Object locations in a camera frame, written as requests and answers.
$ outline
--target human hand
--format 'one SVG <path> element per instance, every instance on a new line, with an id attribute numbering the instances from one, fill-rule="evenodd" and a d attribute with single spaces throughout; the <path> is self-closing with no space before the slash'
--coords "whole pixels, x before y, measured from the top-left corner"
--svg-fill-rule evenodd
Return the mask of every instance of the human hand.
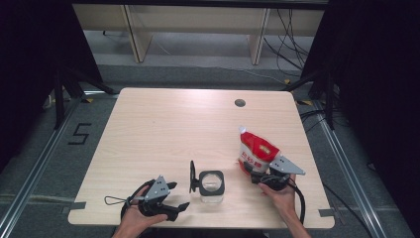
<path id="1" fill-rule="evenodd" d="M 148 187 L 148 185 L 143 187 L 136 196 L 141 196 Z M 136 238 L 151 225 L 167 220 L 167 215 L 165 214 L 155 216 L 143 215 L 139 210 L 138 204 L 138 200 L 131 202 L 113 238 Z"/>
<path id="2" fill-rule="evenodd" d="M 290 178 L 295 181 L 296 175 L 290 175 Z M 261 182 L 259 183 L 259 187 L 263 193 L 271 198 L 272 203 L 293 237 L 311 237 L 297 217 L 294 207 L 294 189 L 292 187 L 287 185 L 283 190 L 276 191 Z"/>
<path id="3" fill-rule="evenodd" d="M 296 175 L 290 175 L 290 178 L 296 180 Z M 273 190 L 268 185 L 260 182 L 259 187 L 263 193 L 271 198 L 272 203 L 279 212 L 281 218 L 286 215 L 295 214 L 294 189 L 286 186 L 283 190 Z"/>

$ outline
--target wire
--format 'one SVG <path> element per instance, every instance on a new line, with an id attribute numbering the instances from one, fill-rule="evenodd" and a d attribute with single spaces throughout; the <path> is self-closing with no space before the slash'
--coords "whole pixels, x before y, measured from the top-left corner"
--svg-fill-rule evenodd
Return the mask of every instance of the wire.
<path id="1" fill-rule="evenodd" d="M 304 112 L 304 113 L 300 114 L 300 119 L 308 118 L 310 116 L 313 116 L 313 115 L 316 115 L 316 114 L 319 114 L 319 113 L 325 113 L 325 110 L 322 109 L 322 110 L 313 110 L 313 111 Z"/>
<path id="2" fill-rule="evenodd" d="M 277 9 L 277 15 L 278 15 L 278 17 L 279 17 L 279 19 L 280 19 L 280 21 L 281 21 L 281 24 L 283 25 L 284 31 L 285 31 L 285 34 L 284 34 L 284 38 L 283 38 L 283 39 L 281 39 L 281 37 L 280 37 L 280 36 L 278 36 L 278 38 L 281 40 L 281 46 L 285 45 L 285 46 L 287 46 L 289 49 L 291 49 L 291 50 L 295 51 L 295 52 L 296 52 L 297 59 L 299 60 L 300 65 L 301 65 L 301 66 L 303 66 L 303 65 L 305 64 L 305 60 L 303 59 L 302 55 L 307 56 L 307 55 L 308 55 L 308 52 L 306 52 L 303 48 L 301 48 L 301 47 L 300 47 L 300 46 L 296 43 L 296 41 L 294 40 L 293 25 L 292 25 L 293 10 L 292 10 L 292 9 L 289 9 L 289 11 L 288 11 L 288 18 L 289 18 L 289 22 L 288 22 L 287 27 L 285 26 L 284 21 L 283 21 L 283 19 L 282 19 L 282 17 L 281 17 L 281 14 L 280 14 L 280 12 L 279 12 L 279 10 L 278 10 L 278 9 Z M 293 48 L 292 48 L 292 47 L 290 47 L 288 44 L 286 44 L 286 43 L 284 42 L 284 40 L 286 39 L 286 37 L 288 37 L 288 38 L 289 38 L 289 40 L 292 42 L 292 44 L 293 44 Z"/>
<path id="3" fill-rule="evenodd" d="M 346 208 L 356 217 L 356 219 L 359 221 L 359 223 L 362 225 L 362 227 L 365 229 L 365 231 L 367 232 L 367 235 L 369 237 L 372 237 L 370 231 L 368 230 L 368 227 L 365 225 L 365 223 L 361 220 L 361 218 L 332 190 L 330 189 L 326 184 L 324 184 L 322 182 L 322 185 L 327 188 L 327 190 L 329 190 L 334 196 L 337 197 L 337 199 L 339 199 L 344 206 L 346 206 Z"/>
<path id="4" fill-rule="evenodd" d="M 303 221 L 305 220 L 305 213 L 306 213 L 306 203 L 305 203 L 305 197 L 303 196 L 302 191 L 297 187 L 296 182 L 290 178 L 290 180 L 293 181 L 294 184 L 287 183 L 288 186 L 293 188 L 293 190 L 299 195 L 300 199 L 300 223 L 303 224 Z"/>
<path id="5" fill-rule="evenodd" d="M 107 198 L 112 198 L 112 199 L 114 199 L 114 200 L 118 200 L 118 201 L 115 201 L 115 202 L 108 202 L 108 201 L 107 201 Z M 105 201 L 105 204 L 107 204 L 107 205 L 115 205 L 115 204 L 118 204 L 118 203 L 127 202 L 127 201 L 129 200 L 129 198 L 127 198 L 127 199 L 123 199 L 123 198 L 119 198 L 119 197 L 115 197 L 115 196 L 105 196 L 105 197 L 104 197 L 104 201 Z"/>
<path id="6" fill-rule="evenodd" d="M 268 43 L 268 41 L 266 40 L 266 38 L 263 38 L 263 40 L 266 42 L 266 44 L 268 45 L 268 47 L 271 49 L 271 51 L 273 52 L 273 53 L 275 53 L 278 57 L 281 57 L 281 58 L 283 58 L 284 60 L 286 60 L 287 62 L 289 62 L 290 64 L 292 64 L 293 66 L 295 66 L 297 69 L 299 69 L 299 70 L 302 70 L 302 67 L 301 66 L 299 66 L 299 65 L 297 65 L 296 63 L 294 63 L 294 62 L 292 62 L 290 59 L 288 59 L 287 57 L 285 57 L 284 55 L 282 55 L 281 53 L 280 53 L 280 49 L 281 49 L 281 47 L 278 49 L 278 51 L 276 51 L 269 43 Z"/>
<path id="7" fill-rule="evenodd" d="M 322 118 L 321 120 L 317 121 L 314 125 L 312 125 L 308 130 L 305 131 L 305 133 L 308 133 L 310 130 L 312 130 L 316 125 L 318 125 L 320 122 L 325 120 L 326 118 Z"/>

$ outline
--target black object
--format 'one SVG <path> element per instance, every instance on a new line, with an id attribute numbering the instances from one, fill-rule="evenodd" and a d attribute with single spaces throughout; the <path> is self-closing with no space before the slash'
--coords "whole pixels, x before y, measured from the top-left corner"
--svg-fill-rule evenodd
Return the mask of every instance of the black object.
<path id="1" fill-rule="evenodd" d="M 273 8 L 323 10 L 328 0 L 71 0 L 79 4 L 114 4 L 114 5 L 151 5 L 151 6 L 187 6 L 187 7 L 239 7 L 239 8 Z"/>
<path id="2" fill-rule="evenodd" d="M 143 192 L 142 196 L 136 197 L 137 193 L 139 193 L 139 191 L 147 185 L 150 187 Z M 178 207 L 163 204 L 163 201 L 170 194 L 169 190 L 174 189 L 175 187 L 176 182 L 166 183 L 163 177 L 158 177 L 157 179 L 145 182 L 130 197 L 127 198 L 121 209 L 121 218 L 123 218 L 127 208 L 130 207 L 130 202 L 137 199 L 139 201 L 139 210 L 145 216 L 166 214 L 167 220 L 175 221 L 178 217 L 178 213 L 186 210 L 189 205 L 189 202 L 182 203 Z"/>
<path id="3" fill-rule="evenodd" d="M 420 237 L 420 2 L 371 1 L 365 11 L 374 14 L 359 24 L 340 99 L 369 161 Z"/>
<path id="4" fill-rule="evenodd" d="M 321 19 L 308 59 L 298 81 L 286 86 L 282 91 L 292 91 L 312 81 L 309 90 L 311 99 L 320 99 L 325 93 L 325 119 L 332 130 L 334 84 L 339 81 L 346 64 L 358 25 L 365 19 L 367 11 L 364 0 L 330 0 Z"/>
<path id="5" fill-rule="evenodd" d="M 19 154 L 53 89 L 57 128 L 62 86 L 76 98 L 83 93 L 78 81 L 99 86 L 102 77 L 70 2 L 4 0 L 0 29 L 1 171 Z"/>
<path id="6" fill-rule="evenodd" d="M 203 186 L 203 180 L 206 176 L 214 175 L 217 176 L 221 180 L 221 185 L 216 190 L 208 190 Z M 216 195 L 223 195 L 225 192 L 225 179 L 223 173 L 221 171 L 204 171 L 201 172 L 199 175 L 199 179 L 195 177 L 195 166 L 194 162 L 190 162 L 190 185 L 189 185 L 189 193 L 191 191 L 195 192 L 196 188 L 199 188 L 200 194 L 203 196 L 216 196 Z"/>
<path id="7" fill-rule="evenodd" d="M 274 158 L 274 160 L 269 164 L 269 174 L 253 171 L 253 167 L 248 162 L 244 162 L 244 168 L 248 173 L 250 173 L 252 183 L 261 182 L 273 190 L 283 190 L 287 186 L 293 188 L 293 190 L 299 195 L 301 207 L 300 222 L 303 224 L 306 212 L 305 197 L 303 196 L 302 191 L 297 187 L 294 180 L 290 178 L 291 174 L 305 175 L 303 170 L 284 156 L 276 156 Z"/>
<path id="8" fill-rule="evenodd" d="M 269 169 L 269 175 L 255 172 L 248 162 L 244 162 L 244 168 L 250 173 L 252 183 L 258 184 L 262 182 L 273 190 L 283 190 L 290 180 L 289 174 L 284 174 L 273 169 Z"/>

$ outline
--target floor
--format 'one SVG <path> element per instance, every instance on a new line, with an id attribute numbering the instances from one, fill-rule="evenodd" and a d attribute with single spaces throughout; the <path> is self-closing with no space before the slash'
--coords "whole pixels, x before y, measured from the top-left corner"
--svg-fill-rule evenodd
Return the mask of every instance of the floor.
<path id="1" fill-rule="evenodd" d="M 262 48 L 260 63 L 252 65 L 246 36 L 158 33 L 154 35 L 144 62 L 136 63 L 126 33 L 106 32 L 103 35 L 102 32 L 86 31 L 85 35 L 97 64 L 104 67 L 129 66 L 130 70 L 134 70 L 135 67 L 173 67 L 174 69 L 180 68 L 180 70 L 185 67 L 217 68 L 232 73 L 252 75 L 262 80 L 278 83 L 280 86 L 283 86 L 285 81 L 279 80 L 279 78 L 296 78 L 290 74 L 299 72 L 286 60 L 278 59 L 267 44 Z M 275 49 L 281 45 L 278 36 L 268 36 L 266 39 Z M 312 40 L 309 37 L 295 38 L 298 45 L 306 51 L 309 51 Z M 284 49 L 281 53 L 295 64 L 300 65 L 295 51 Z M 306 88 L 296 90 L 297 100 L 307 99 Z M 74 193 L 78 191 L 78 185 L 85 173 L 84 170 L 89 165 L 88 159 L 81 162 L 77 157 L 83 154 L 83 157 L 91 158 L 95 143 L 100 139 L 103 127 L 106 125 L 106 115 L 111 113 L 113 103 L 115 103 L 115 97 L 104 98 L 95 101 L 96 108 L 94 110 L 96 111 L 94 112 L 105 116 L 97 119 L 98 127 L 89 135 L 92 138 L 91 149 L 77 151 L 73 154 L 69 150 L 62 151 L 61 145 L 51 148 L 55 156 L 46 160 L 47 165 L 32 181 L 36 184 L 35 188 L 31 192 L 32 195 L 26 200 L 27 207 L 16 214 L 19 219 L 15 221 L 16 224 L 11 224 L 15 228 L 8 234 L 10 237 L 46 237 L 57 234 L 61 237 L 110 237 L 112 235 L 115 227 L 75 227 L 65 222 Z M 33 138 L 28 138 L 26 149 L 22 151 L 19 158 L 11 161 L 0 176 L 0 212 L 3 215 L 8 211 L 14 196 L 21 191 L 22 185 L 26 183 L 31 169 L 37 165 L 39 156 L 45 152 L 45 145 L 51 138 L 54 138 L 54 130 L 51 127 L 54 122 L 54 113 L 53 107 L 51 111 L 48 110 L 49 106 L 50 104 L 46 102 L 46 113 L 34 128 Z M 312 110 L 313 106 L 299 106 L 298 109 L 303 113 Z M 87 104 L 81 103 L 74 111 L 73 118 L 77 118 L 77 121 L 71 119 L 68 128 L 75 127 L 79 122 L 92 120 L 89 118 L 92 113 L 89 110 L 92 109 L 88 108 Z M 336 115 L 335 122 L 338 125 L 344 125 L 337 126 L 335 135 L 340 138 L 345 157 L 351 160 L 350 164 L 365 188 L 364 194 L 367 196 L 367 200 L 373 204 L 374 211 L 380 220 L 379 233 L 373 234 L 373 237 L 413 237 L 380 179 L 367 168 L 368 159 L 363 149 L 355 143 L 357 139 L 351 129 L 346 126 L 345 118 Z M 334 191 L 348 202 L 350 209 L 358 215 L 362 215 L 364 210 L 355 199 L 352 186 L 343 176 L 342 164 L 337 163 L 337 152 L 331 150 L 331 141 L 327 139 L 325 126 L 321 126 L 322 124 L 322 119 L 316 117 L 308 118 L 304 124 L 311 149 L 319 166 L 321 179 L 330 182 L 329 185 L 333 186 Z M 71 138 L 73 130 L 67 129 L 63 133 L 64 135 L 56 136 L 54 139 L 64 145 L 71 140 L 69 138 Z M 77 163 L 63 163 L 60 158 L 74 158 Z M 332 206 L 336 207 L 336 227 L 331 231 L 314 230 L 311 231 L 311 234 L 315 237 L 367 236 L 354 215 L 339 200 L 333 198 L 335 196 L 332 193 L 327 191 L 327 195 L 331 199 Z M 287 237 L 284 231 L 269 231 L 266 234 L 269 237 Z"/>

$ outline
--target cable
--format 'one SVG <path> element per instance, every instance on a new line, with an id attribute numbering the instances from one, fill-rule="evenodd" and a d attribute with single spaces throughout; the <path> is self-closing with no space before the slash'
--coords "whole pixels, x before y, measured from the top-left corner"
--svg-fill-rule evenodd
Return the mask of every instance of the cable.
<path id="1" fill-rule="evenodd" d="M 327 188 L 334 196 L 336 196 L 337 197 L 337 199 L 339 199 L 342 203 L 343 203 L 343 205 L 344 206 L 346 206 L 346 208 L 356 217 L 356 219 L 359 221 L 359 223 L 362 225 L 362 227 L 365 229 L 365 231 L 367 232 L 367 235 L 369 236 L 369 237 L 372 237 L 372 235 L 371 235 L 371 233 L 370 233 L 370 231 L 368 230 L 368 227 L 365 225 L 365 223 L 361 220 L 361 218 L 335 193 L 335 192 L 333 192 L 333 190 L 332 189 L 330 189 L 326 184 L 324 184 L 323 182 L 322 182 L 322 185 L 325 187 L 325 188 Z"/>
<path id="2" fill-rule="evenodd" d="M 290 59 L 288 59 L 287 57 L 285 57 L 284 55 L 282 55 L 279 51 L 280 51 L 280 49 L 281 49 L 281 47 L 280 47 L 280 49 L 278 49 L 278 51 L 276 51 L 269 43 L 268 43 L 268 41 L 266 40 L 266 38 L 263 38 L 263 40 L 266 42 L 266 44 L 269 46 L 269 48 L 271 49 L 271 51 L 273 52 L 273 53 L 275 53 L 278 57 L 281 57 L 281 58 L 283 58 L 284 60 L 286 60 L 287 62 L 289 62 L 290 64 L 292 64 L 293 66 L 295 66 L 297 69 L 299 69 L 299 70 L 302 70 L 302 67 L 301 66 L 299 66 L 299 65 L 297 65 L 296 63 L 294 63 L 294 62 L 292 62 Z"/>
<path id="3" fill-rule="evenodd" d="M 297 59 L 299 60 L 299 63 L 300 63 L 300 65 L 301 66 L 303 66 L 304 64 L 305 64 L 305 60 L 303 60 L 303 57 L 302 57 L 302 55 L 308 55 L 308 52 L 306 52 L 305 50 L 303 50 L 296 42 L 295 42 L 295 40 L 294 40 L 294 34 L 293 34 L 293 25 L 292 25 L 292 16 L 293 16 L 293 11 L 291 10 L 291 9 L 289 9 L 289 11 L 288 11 L 288 13 L 289 13 L 289 23 L 288 23 L 288 25 L 287 25 L 287 28 L 286 28 L 286 26 L 285 26 L 285 24 L 284 24 L 284 21 L 283 21 L 283 19 L 282 19 L 282 17 L 281 17 L 281 14 L 280 14 L 280 12 L 278 11 L 278 9 L 277 9 L 277 15 L 278 15 L 278 17 L 279 17 L 279 19 L 280 19 L 280 21 L 281 21 L 281 24 L 283 25 L 283 28 L 284 28 L 284 31 L 285 31 L 285 35 L 284 35 L 284 38 L 283 38 L 283 40 L 281 39 L 281 37 L 280 36 L 278 36 L 278 38 L 281 40 L 281 45 L 285 45 L 285 46 L 287 46 L 289 49 L 291 49 L 291 50 L 293 50 L 293 51 L 295 51 L 296 52 L 296 56 L 297 56 Z M 289 39 L 290 39 L 290 41 L 292 42 L 292 44 L 293 44 L 293 48 L 292 47 L 290 47 L 288 44 L 286 44 L 285 42 L 284 42 L 284 40 L 285 40 L 285 38 L 286 37 L 288 37 Z"/>
<path id="4" fill-rule="evenodd" d="M 312 130 L 316 125 L 318 125 L 320 122 L 325 120 L 326 118 L 322 118 L 321 120 L 317 121 L 314 125 L 312 125 L 308 130 L 305 131 L 305 133 L 308 133 L 310 130 Z"/>
<path id="5" fill-rule="evenodd" d="M 306 213 L 306 203 L 305 203 L 305 197 L 303 196 L 302 191 L 297 187 L 296 182 L 290 178 L 290 180 L 293 181 L 294 184 L 287 183 L 288 186 L 293 188 L 293 190 L 299 195 L 300 199 L 300 223 L 303 224 L 303 221 L 305 220 L 305 213 Z"/>
<path id="6" fill-rule="evenodd" d="M 304 112 L 304 113 L 300 114 L 300 119 L 308 118 L 312 115 L 316 115 L 316 114 L 319 114 L 319 113 L 325 113 L 325 110 L 313 110 L 313 111 Z"/>
<path id="7" fill-rule="evenodd" d="M 278 64 L 278 59 L 279 59 L 279 55 L 277 55 L 277 57 L 275 59 L 275 63 L 277 65 L 278 70 L 281 71 L 284 75 L 296 76 L 296 77 L 299 77 L 300 76 L 300 75 L 296 75 L 296 74 L 293 74 L 293 73 L 288 73 L 288 72 L 285 72 L 285 71 L 281 70 L 280 65 Z"/>

